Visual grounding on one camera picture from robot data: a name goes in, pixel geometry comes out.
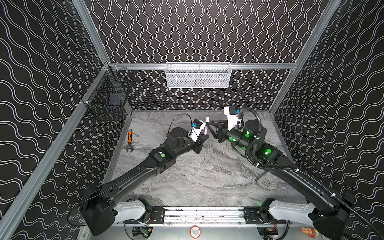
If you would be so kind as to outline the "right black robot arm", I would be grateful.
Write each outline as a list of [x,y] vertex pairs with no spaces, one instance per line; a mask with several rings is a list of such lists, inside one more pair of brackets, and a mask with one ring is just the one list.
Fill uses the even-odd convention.
[[228,141],[243,149],[244,157],[252,165],[282,179],[309,201],[288,204],[268,198],[257,213],[261,222],[301,223],[331,240],[345,236],[344,228],[352,213],[351,201],[298,169],[282,151],[266,143],[267,130],[260,120],[248,120],[239,128],[228,121],[211,121],[207,125],[218,142]]

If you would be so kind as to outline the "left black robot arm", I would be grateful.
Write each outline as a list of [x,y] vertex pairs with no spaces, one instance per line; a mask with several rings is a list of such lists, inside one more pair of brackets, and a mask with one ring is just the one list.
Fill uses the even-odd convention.
[[150,151],[136,167],[119,178],[97,187],[87,186],[80,203],[80,213],[93,236],[98,236],[117,221],[115,207],[142,183],[155,177],[176,163],[177,157],[191,150],[199,154],[209,135],[201,135],[194,141],[183,128],[167,133],[165,142]]

